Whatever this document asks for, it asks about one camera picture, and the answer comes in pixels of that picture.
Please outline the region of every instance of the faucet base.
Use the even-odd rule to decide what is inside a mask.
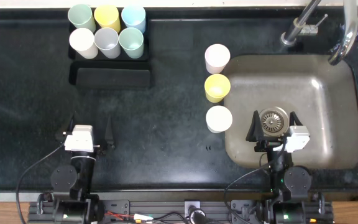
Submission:
[[[289,46],[289,47],[294,46],[294,44],[295,44],[295,42],[296,42],[296,38],[295,38],[293,41],[287,41],[287,40],[284,38],[284,36],[285,36],[285,32],[281,35],[281,38],[280,38],[281,43],[282,43],[283,45]]]

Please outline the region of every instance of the black countertop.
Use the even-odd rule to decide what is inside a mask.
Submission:
[[[223,189],[250,171],[233,163],[224,133],[212,134],[205,114],[208,77],[204,51],[224,44],[232,58],[244,54],[329,54],[341,36],[342,9],[318,9],[309,23],[328,13],[316,37],[296,47],[279,42],[300,9],[148,9],[149,90],[86,90],[71,86],[66,10],[0,10],[0,191],[12,191],[24,169],[58,146],[54,134],[74,113],[81,124],[103,132],[112,117],[117,142],[99,157],[93,190]],[[346,61],[358,94],[358,43]],[[70,162],[63,150],[28,173],[24,190],[50,189],[50,174]],[[358,190],[352,170],[313,170],[313,189]],[[235,188],[269,190],[257,173]]]

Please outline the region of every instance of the faucet handle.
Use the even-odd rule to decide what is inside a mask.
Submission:
[[[328,14],[325,14],[324,17],[316,24],[316,25],[305,25],[302,28],[299,35],[317,35],[318,33],[318,26],[328,17]]]

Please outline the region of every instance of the yellow cup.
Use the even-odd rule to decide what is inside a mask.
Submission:
[[[210,75],[204,84],[206,98],[212,102],[217,103],[229,93],[230,81],[227,77],[221,74]]]
[[[94,10],[94,19],[102,27],[112,28],[117,33],[121,30],[118,9],[112,5],[99,6]]]

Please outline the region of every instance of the white cup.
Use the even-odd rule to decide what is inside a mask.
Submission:
[[[221,133],[230,128],[233,117],[224,106],[213,106],[206,113],[206,124],[212,133]]]
[[[67,16],[68,20],[77,28],[87,28],[92,32],[96,30],[92,9],[86,4],[71,7]]]
[[[119,44],[131,58],[143,55],[143,34],[139,29],[126,28],[119,34]]]
[[[70,34],[70,46],[86,59],[95,58],[98,48],[94,44],[92,31],[86,28],[78,28]]]
[[[209,46],[205,51],[206,69],[211,74],[219,74],[230,61],[230,51],[221,44]]]
[[[146,31],[146,11],[142,6],[127,6],[121,12],[122,20],[127,27]]]
[[[94,44],[108,58],[116,58],[121,53],[118,34],[112,28],[102,28],[94,34]]]

